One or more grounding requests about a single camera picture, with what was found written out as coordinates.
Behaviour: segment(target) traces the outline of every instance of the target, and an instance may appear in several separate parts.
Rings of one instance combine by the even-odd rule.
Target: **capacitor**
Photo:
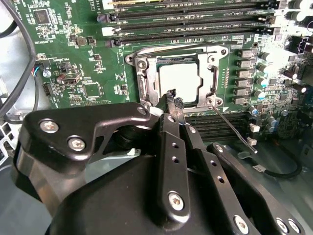
[[[63,79],[65,78],[65,74],[62,73],[57,77],[57,83],[62,83]]]
[[[268,80],[264,77],[259,77],[258,80],[256,80],[256,83],[262,87],[266,87],[268,85]]]
[[[254,92],[254,96],[257,97],[258,99],[264,99],[265,93],[262,90],[256,90]]]
[[[269,124],[267,124],[267,125],[266,125],[266,129],[268,130],[268,132],[273,133],[274,130],[275,130],[275,127],[274,127],[274,126],[271,126],[271,125],[269,125]]]
[[[313,46],[312,46],[312,45],[309,45],[309,44],[306,44],[304,50],[305,50],[306,52],[313,53]]]
[[[289,114],[288,110],[283,110],[280,115],[286,117]]]
[[[271,70],[271,66],[267,66],[267,65],[261,65],[259,67],[259,71],[263,72],[263,73],[269,73]]]
[[[303,21],[307,17],[307,13],[303,11],[295,11],[291,14],[291,19],[293,21]]]
[[[268,118],[268,123],[271,126],[275,126],[277,124],[277,121],[275,120],[275,118],[273,116]]]
[[[252,115],[257,115],[259,113],[259,111],[253,105],[249,107],[249,111]]]
[[[297,0],[293,4],[294,9],[306,10],[310,8],[310,2],[308,0]]]
[[[268,53],[268,52],[264,52],[262,55],[261,55],[261,59],[262,60],[265,60],[267,62],[273,62],[273,55]]]
[[[293,83],[291,86],[292,86],[292,88],[296,89],[300,93],[304,93],[307,91],[307,88],[305,86],[299,85],[297,83]]]
[[[284,71],[284,76],[286,76],[288,78],[292,78],[292,79],[296,79],[298,77],[297,74],[295,74],[294,72],[292,72],[290,70]]]

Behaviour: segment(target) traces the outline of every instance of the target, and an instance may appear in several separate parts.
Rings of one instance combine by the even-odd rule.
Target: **metal lever arm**
[[[251,217],[261,234],[305,234],[301,224],[221,145],[208,147],[220,160],[233,188],[251,208]]]

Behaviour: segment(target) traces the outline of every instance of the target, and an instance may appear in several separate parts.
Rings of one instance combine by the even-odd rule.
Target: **cpu socket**
[[[220,59],[228,55],[223,46],[178,45],[147,47],[126,56],[135,66],[140,103],[156,106],[168,90],[176,89],[184,112],[203,112],[221,106],[216,96]]]

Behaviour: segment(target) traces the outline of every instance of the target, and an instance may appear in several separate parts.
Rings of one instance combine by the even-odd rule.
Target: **motherboard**
[[[140,102],[170,89],[204,141],[296,134],[313,105],[307,0],[13,0],[51,108]]]

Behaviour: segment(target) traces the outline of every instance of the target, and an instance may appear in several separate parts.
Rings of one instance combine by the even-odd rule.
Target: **hole in bracket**
[[[222,184],[225,183],[225,181],[223,180],[223,178],[222,178],[221,176],[218,176],[217,178],[219,179],[219,181],[220,181]]]
[[[175,156],[172,156],[172,161],[175,162],[175,163],[179,163],[179,160]]]
[[[217,164],[214,161],[210,161],[210,162],[213,166],[217,166]]]
[[[176,143],[172,143],[172,146],[173,146],[174,148],[179,148]]]

